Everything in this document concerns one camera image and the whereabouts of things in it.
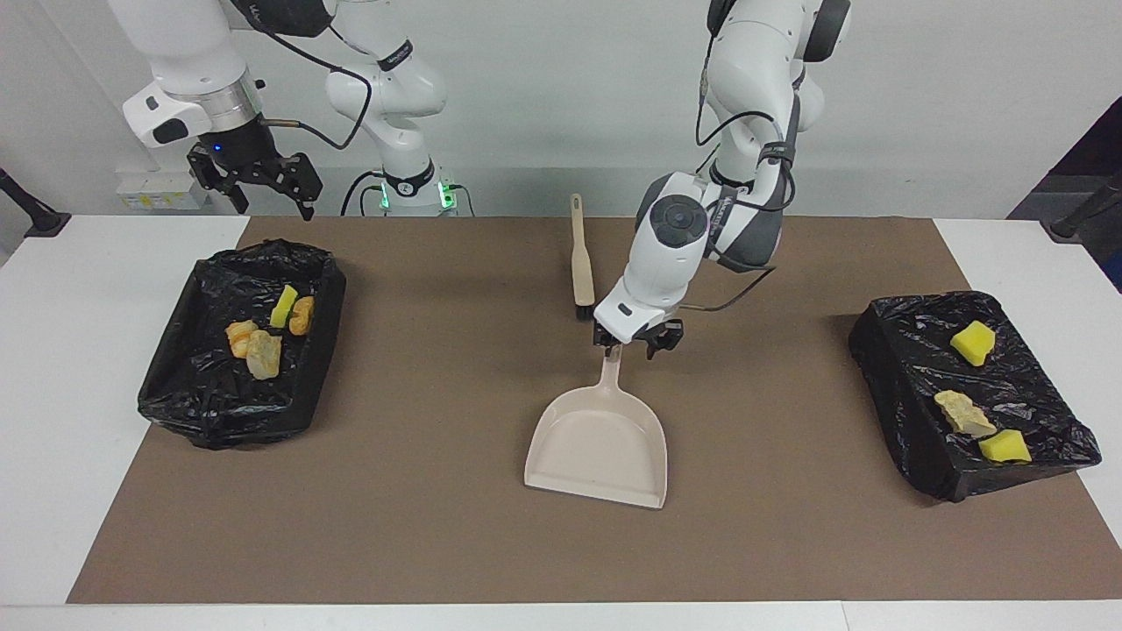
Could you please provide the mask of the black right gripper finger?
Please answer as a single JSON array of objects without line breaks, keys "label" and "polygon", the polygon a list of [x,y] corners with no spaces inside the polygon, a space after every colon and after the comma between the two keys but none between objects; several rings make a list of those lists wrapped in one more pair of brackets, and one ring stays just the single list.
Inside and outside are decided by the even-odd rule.
[{"label": "black right gripper finger", "polygon": [[316,168],[304,152],[283,157],[278,163],[280,193],[294,201],[304,221],[311,221],[314,216],[314,203],[323,190],[322,183]]},{"label": "black right gripper finger", "polygon": [[221,195],[227,196],[238,214],[247,213],[249,202],[239,185],[237,173],[220,173],[217,163],[208,155],[203,146],[192,146],[186,154],[186,161],[188,161],[188,168],[191,168],[193,177],[201,188],[220,192]]}]

